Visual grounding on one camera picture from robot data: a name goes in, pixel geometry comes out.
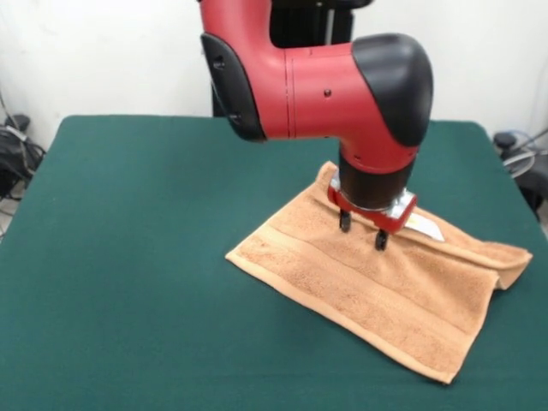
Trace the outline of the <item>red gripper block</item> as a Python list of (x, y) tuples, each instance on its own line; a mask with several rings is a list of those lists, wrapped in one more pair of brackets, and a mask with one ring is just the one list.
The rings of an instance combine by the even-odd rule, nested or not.
[(343, 233), (350, 231), (353, 213), (371, 221), (379, 229), (374, 243), (377, 251), (387, 248), (389, 234), (394, 234), (405, 226), (417, 204), (417, 196), (404, 188), (386, 209), (369, 210), (359, 207), (343, 195), (338, 177), (330, 179), (327, 196), (339, 208), (339, 229)]

